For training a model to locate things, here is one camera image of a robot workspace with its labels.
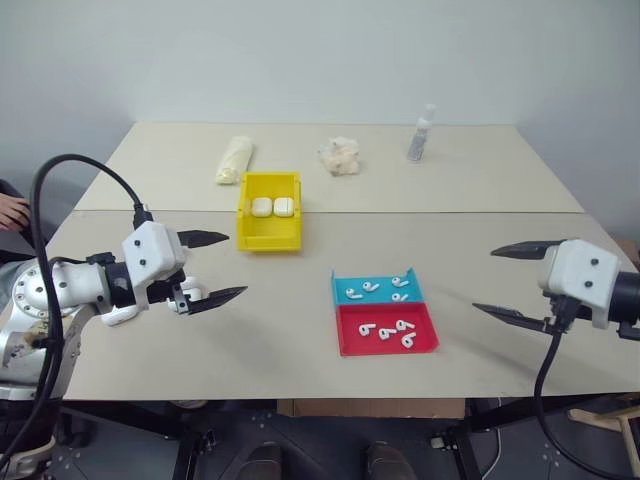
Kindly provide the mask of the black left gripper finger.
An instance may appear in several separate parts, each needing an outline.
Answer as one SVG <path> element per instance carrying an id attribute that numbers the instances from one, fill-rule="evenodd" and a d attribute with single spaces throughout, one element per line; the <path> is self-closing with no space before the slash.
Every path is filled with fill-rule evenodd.
<path id="1" fill-rule="evenodd" d="M 210 292 L 206 298 L 200 300 L 188 300 L 188 314 L 194 315 L 205 311 L 213 310 L 228 303 L 238 295 L 247 290 L 247 286 L 229 287 L 214 292 Z"/>
<path id="2" fill-rule="evenodd" d="M 187 230 L 179 232 L 180 244 L 188 249 L 207 247 L 227 241 L 229 236 L 220 232 L 204 230 Z"/>

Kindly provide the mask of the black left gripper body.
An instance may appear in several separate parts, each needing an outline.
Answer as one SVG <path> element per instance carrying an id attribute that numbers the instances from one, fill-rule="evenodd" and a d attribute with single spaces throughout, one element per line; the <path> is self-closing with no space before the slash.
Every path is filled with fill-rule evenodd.
<path id="1" fill-rule="evenodd" d="M 170 300 L 174 303 L 178 314 L 190 311 L 190 294 L 187 290 L 194 288 L 194 278 L 184 272 L 177 272 L 165 280 L 154 281 L 146 290 L 150 304 Z"/>

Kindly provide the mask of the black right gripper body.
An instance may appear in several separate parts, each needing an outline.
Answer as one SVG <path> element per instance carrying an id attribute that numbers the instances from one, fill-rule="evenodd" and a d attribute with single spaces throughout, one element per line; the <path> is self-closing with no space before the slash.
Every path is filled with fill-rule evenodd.
<path id="1" fill-rule="evenodd" d="M 579 300 L 566 295 L 544 293 L 549 299 L 551 317 L 544 320 L 546 333 L 567 333 L 576 319 L 592 320 L 592 310 Z"/>

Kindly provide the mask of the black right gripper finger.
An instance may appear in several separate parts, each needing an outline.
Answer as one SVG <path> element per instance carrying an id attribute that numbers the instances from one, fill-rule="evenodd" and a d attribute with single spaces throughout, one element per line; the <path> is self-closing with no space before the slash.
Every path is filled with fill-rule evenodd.
<path id="1" fill-rule="evenodd" d="M 545 332 L 547 330 L 547 321 L 526 317 L 517 310 L 482 303 L 473 303 L 473 306 L 512 326 L 537 332 Z"/>
<path id="2" fill-rule="evenodd" d="M 559 246 L 564 240 L 523 241 L 501 246 L 490 252 L 491 256 L 518 260 L 542 260 L 548 249 Z"/>

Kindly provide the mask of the bystander bare hand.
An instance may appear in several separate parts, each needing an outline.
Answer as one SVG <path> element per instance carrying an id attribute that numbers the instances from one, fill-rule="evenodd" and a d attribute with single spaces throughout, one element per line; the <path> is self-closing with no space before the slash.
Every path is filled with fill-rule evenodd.
<path id="1" fill-rule="evenodd" d="M 0 194 L 0 226 L 6 231 L 22 231 L 30 224 L 29 202 L 22 197 Z"/>

